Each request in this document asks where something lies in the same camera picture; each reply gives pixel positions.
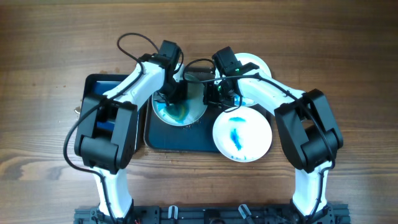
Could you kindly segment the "green yellow sponge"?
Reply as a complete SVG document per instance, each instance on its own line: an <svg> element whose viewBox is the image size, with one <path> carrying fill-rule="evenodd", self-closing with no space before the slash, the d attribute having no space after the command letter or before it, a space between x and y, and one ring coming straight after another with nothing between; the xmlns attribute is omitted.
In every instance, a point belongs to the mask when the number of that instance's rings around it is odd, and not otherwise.
<svg viewBox="0 0 398 224"><path fill-rule="evenodd" d="M165 108L165 113L176 121L183 121L187 114L187 108L184 105L169 105Z"/></svg>

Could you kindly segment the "white plate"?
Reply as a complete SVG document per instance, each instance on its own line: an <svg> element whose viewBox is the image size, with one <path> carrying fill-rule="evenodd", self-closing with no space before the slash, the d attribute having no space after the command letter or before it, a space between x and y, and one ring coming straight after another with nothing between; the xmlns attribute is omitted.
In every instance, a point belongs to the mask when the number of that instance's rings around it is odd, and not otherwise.
<svg viewBox="0 0 398 224"><path fill-rule="evenodd" d="M272 102L271 86L266 80L271 78L271 71L259 57L249 53L234 53L242 66L228 75L220 75L222 80L237 81L237 88L243 100L251 100L268 111L275 109Z"/></svg>
<svg viewBox="0 0 398 224"><path fill-rule="evenodd" d="M272 144L272 129L260 112L234 107L222 112L212 129L216 148L236 162L253 162L266 155Z"/></svg>
<svg viewBox="0 0 398 224"><path fill-rule="evenodd" d="M203 104L203 84L188 84L187 99L181 103L171 105L184 105L187 108L187 114L183 121L176 121L165 113L167 105L165 103L157 103L152 95L152 109L158 118L163 122L172 126L187 126L199 120L205 113L207 105Z"/></svg>

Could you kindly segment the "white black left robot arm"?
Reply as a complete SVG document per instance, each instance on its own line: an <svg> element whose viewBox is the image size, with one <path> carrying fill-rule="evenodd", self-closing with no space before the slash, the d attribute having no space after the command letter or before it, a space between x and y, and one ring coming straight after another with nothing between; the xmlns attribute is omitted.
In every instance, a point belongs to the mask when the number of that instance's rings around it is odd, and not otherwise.
<svg viewBox="0 0 398 224"><path fill-rule="evenodd" d="M82 158L82 172L96 179L100 203L95 222L129 223L134 201L129 193L125 168L137 148L141 108L151 95L161 92L168 103L182 99L181 50L159 50L138 58L135 70L118 86L102 94L88 92L75 133L74 151Z"/></svg>

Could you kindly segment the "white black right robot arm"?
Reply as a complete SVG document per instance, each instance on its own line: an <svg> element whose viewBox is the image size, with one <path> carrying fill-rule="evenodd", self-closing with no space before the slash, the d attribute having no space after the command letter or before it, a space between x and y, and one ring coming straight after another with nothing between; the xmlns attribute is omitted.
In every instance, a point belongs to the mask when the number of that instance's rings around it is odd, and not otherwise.
<svg viewBox="0 0 398 224"><path fill-rule="evenodd" d="M212 102L222 104L238 95L274 115L282 149L296 170L294 207L307 223L324 217L327 175L343 146L326 96L317 89L304 92L288 87L252 62L233 62L226 67L216 63L215 68L221 70L219 77L203 81L211 86Z"/></svg>

